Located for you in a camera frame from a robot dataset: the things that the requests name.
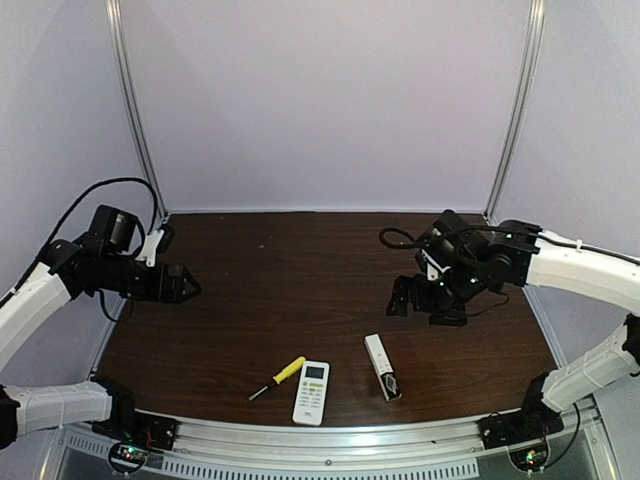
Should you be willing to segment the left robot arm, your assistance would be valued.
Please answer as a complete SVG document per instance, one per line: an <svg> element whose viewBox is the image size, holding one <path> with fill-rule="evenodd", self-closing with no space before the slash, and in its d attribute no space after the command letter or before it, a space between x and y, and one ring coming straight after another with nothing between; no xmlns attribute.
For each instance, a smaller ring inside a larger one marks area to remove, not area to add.
<svg viewBox="0 0 640 480"><path fill-rule="evenodd" d="M139 219L101 205L87 232L74 241L47 242L24 281L1 301L1 363L7 365L24 342L52 315L80 295L115 292L132 302L182 304L202 292L183 265L157 256L168 248L173 230L161 227L129 251ZM1 388L1 445L28 433L88 422L123 440L143 437L134 393L108 378L58 386Z"/></svg>

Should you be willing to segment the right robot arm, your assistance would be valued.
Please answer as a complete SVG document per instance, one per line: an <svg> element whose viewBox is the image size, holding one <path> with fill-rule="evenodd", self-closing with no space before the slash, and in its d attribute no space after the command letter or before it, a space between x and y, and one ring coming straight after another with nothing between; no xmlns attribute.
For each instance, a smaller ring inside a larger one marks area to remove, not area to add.
<svg viewBox="0 0 640 480"><path fill-rule="evenodd" d="M623 323L571 364L531 381L516 420L535 431L556 420L578 400L625 376L639 374L639 260L570 240L518 220L497 226L470 224L446 210L420 235L387 240L392 250L413 250L419 273L398 276L386 313L428 314L432 324L463 326L467 304L505 285L549 287L590 297L626 311Z"/></svg>

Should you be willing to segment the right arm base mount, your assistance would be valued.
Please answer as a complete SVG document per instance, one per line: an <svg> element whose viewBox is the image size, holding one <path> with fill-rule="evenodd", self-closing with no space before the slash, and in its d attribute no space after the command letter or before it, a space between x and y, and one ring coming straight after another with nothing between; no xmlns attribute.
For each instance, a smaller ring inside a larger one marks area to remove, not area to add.
<svg viewBox="0 0 640 480"><path fill-rule="evenodd" d="M478 421L486 450L505 447L511 465L521 473L542 472L550 461L551 434L564 429L558 416L544 419L539 414L494 412Z"/></svg>

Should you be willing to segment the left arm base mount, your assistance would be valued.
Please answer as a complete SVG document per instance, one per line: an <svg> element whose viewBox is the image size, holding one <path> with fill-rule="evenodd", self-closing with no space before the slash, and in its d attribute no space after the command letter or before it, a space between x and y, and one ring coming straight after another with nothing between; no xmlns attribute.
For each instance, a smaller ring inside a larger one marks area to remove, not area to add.
<svg viewBox="0 0 640 480"><path fill-rule="evenodd" d="M135 411L133 420L92 422L94 433L114 440L106 459L116 474L129 478L145 467L161 463L173 449L179 422L175 418Z"/></svg>

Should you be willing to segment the yellow handled screwdriver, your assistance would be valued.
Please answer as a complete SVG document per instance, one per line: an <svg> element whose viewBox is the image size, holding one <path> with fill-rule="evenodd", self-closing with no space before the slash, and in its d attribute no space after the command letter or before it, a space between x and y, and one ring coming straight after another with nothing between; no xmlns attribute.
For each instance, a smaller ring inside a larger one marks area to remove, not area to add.
<svg viewBox="0 0 640 480"><path fill-rule="evenodd" d="M262 388L260 388L257 392L255 392L251 396L249 396L248 400L254 401L260 395L282 384L285 380L287 380L288 378L293 376L295 373L297 373L302 368L305 361L306 361L306 358L304 356L297 357L295 360L293 360L291 363L285 366L279 373L274 375L266 385L264 385Z"/></svg>

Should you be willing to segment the slim white remote control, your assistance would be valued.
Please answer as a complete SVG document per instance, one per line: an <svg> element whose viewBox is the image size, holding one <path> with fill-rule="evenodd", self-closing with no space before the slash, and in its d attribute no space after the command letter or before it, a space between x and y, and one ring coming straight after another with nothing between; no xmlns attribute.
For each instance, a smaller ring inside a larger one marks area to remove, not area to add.
<svg viewBox="0 0 640 480"><path fill-rule="evenodd" d="M364 337L364 345L385 401L400 399L402 390L381 337L378 334L367 335Z"/></svg>

